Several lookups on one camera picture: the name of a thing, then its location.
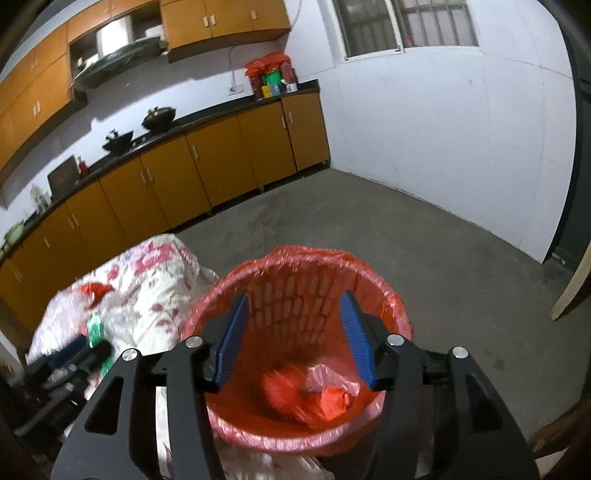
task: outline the blue gripper pad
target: blue gripper pad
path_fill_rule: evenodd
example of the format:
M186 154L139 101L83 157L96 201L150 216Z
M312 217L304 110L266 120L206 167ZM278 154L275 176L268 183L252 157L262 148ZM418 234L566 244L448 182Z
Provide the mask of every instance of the blue gripper pad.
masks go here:
M242 338L248 323L248 315L248 298L246 295L238 295L232 303L232 307L230 307L230 312L228 312L228 328L216 353L216 372L213 376L213 382L219 388L222 388L230 381L234 371L236 357L242 345Z
M359 378L373 389L378 381L375 360L383 339L376 338L357 299L350 290L341 295L340 318L345 328L345 335L349 341Z

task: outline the red bag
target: red bag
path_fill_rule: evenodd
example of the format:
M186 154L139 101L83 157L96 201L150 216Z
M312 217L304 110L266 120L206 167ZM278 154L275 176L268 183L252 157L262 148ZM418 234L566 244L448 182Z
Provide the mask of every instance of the red bag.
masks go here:
M113 287L111 287L110 285L105 285L103 283L99 283L99 282L91 282L91 283L85 283L84 285L80 285L78 287L78 291L81 293L85 293L87 295L94 295L93 297L93 301L92 301L92 305L90 305L89 308L94 308L96 307L100 301L103 299L103 297L105 296L105 294L107 292L110 292L114 290Z

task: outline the electrical outlet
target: electrical outlet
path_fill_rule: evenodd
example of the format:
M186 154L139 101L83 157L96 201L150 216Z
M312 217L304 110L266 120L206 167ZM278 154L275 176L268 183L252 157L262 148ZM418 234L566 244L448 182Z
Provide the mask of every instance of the electrical outlet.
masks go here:
M242 93L244 91L244 85L235 85L228 90L230 91L228 95L236 95L237 93Z

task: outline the screw head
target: screw head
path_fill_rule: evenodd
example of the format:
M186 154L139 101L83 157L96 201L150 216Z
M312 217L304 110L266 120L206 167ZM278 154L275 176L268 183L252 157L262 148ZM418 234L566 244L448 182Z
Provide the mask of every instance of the screw head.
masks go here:
M466 350L462 346L455 346L452 349L452 353L453 353L453 356L456 358L467 358L467 356L468 356L468 350Z
M189 337L185 340L185 345L189 348L197 348L203 345L203 339L199 336Z
M121 358L126 362L133 360L138 356L138 351L135 348L128 348L125 352L121 354Z
M404 337L397 333L393 333L391 335L388 335L386 341L392 346L400 346L404 343Z

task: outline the green bowl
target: green bowl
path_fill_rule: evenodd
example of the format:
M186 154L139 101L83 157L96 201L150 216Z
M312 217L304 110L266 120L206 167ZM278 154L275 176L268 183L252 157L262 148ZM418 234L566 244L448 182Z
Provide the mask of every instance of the green bowl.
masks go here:
M15 223L10 227L10 230L4 234L4 241L12 246L18 242L18 239L21 237L22 233L25 230L25 222L20 221Z

